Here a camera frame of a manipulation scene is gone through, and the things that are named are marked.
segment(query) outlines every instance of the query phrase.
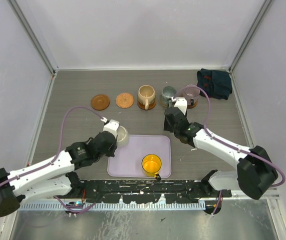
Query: gray floor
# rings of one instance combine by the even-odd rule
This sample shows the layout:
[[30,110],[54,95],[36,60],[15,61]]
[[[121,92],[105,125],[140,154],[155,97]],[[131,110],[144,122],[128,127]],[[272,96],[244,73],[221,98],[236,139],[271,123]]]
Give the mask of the gray floor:
[[[180,143],[172,133],[163,131],[164,108],[157,104],[149,111],[136,105],[137,90],[141,85],[152,85],[157,93],[173,86],[177,90],[187,84],[195,84],[196,70],[117,70],[117,71],[59,71],[48,104],[33,163],[53,156],[58,147],[59,130],[63,115],[73,106],[90,106],[96,94],[109,96],[110,106],[100,113],[108,119],[121,122],[130,134],[165,135],[171,139],[171,179],[201,179],[210,170],[228,171],[232,168],[224,161],[203,150],[191,151],[191,147]],[[120,93],[131,93],[135,97],[133,106],[119,108],[115,98]],[[245,145],[245,137],[238,117],[235,99],[211,99],[212,110],[208,127],[214,133],[232,142]],[[203,123],[207,113],[206,99],[200,97],[197,107],[188,110],[190,122]],[[103,124],[86,110],[75,110],[67,119],[63,147],[74,142],[85,141],[102,130]],[[102,158],[91,167],[78,170],[81,179],[116,179],[107,174],[107,158]]]
[[264,200],[224,200],[212,217],[201,210],[19,211],[10,240],[274,240]]

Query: beige mug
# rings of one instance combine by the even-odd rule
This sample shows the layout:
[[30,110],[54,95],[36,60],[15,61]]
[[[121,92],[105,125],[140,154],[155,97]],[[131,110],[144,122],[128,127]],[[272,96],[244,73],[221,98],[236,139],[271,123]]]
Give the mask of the beige mug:
[[154,103],[155,96],[155,89],[150,85],[143,85],[138,89],[138,101],[145,106],[145,110]]

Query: navy towel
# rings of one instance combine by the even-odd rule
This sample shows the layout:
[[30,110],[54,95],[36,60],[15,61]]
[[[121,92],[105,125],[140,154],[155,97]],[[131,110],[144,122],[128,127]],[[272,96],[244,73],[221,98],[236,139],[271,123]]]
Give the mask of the navy towel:
[[203,89],[210,98],[228,99],[232,93],[232,80],[226,71],[201,69],[197,72],[197,86]]

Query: white backdrop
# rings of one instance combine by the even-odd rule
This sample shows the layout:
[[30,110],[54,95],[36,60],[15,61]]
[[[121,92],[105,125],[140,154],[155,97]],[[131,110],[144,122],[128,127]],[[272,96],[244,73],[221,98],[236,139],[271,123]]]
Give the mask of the white backdrop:
[[26,163],[50,79],[11,7],[0,0],[0,168]]
[[199,69],[231,65],[263,0],[18,3],[60,69]]
[[[286,175],[286,1],[274,1],[234,73],[256,144]],[[278,190],[286,212],[286,182]]]

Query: gray wooden table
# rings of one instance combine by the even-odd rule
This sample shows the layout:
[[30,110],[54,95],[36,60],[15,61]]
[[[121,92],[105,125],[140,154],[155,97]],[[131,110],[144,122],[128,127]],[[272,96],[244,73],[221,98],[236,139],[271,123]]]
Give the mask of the gray wooden table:
[[[59,71],[39,136],[33,163],[52,157],[58,147],[59,131],[65,112],[73,106],[90,106],[90,100],[97,94],[106,94],[111,103],[100,113],[108,119],[115,119],[134,135],[165,135],[171,140],[172,174],[170,179],[202,179],[209,171],[232,170],[232,167],[203,150],[191,151],[172,133],[163,131],[164,107],[159,96],[165,86],[177,90],[187,84],[197,83],[196,70],[79,70]],[[149,111],[137,107],[137,91],[141,85],[151,85],[157,93],[158,104]],[[133,106],[119,108],[115,99],[120,93],[131,93],[135,97]],[[232,142],[245,145],[245,137],[239,120],[234,96],[228,100],[211,99],[211,115],[208,128]],[[188,110],[190,122],[203,123],[207,113],[207,102],[199,98],[198,105]],[[103,128],[103,123],[94,114],[77,109],[70,114],[64,130],[63,147],[74,142],[94,137]],[[117,179],[107,174],[107,158],[92,166],[77,171],[81,179]]]

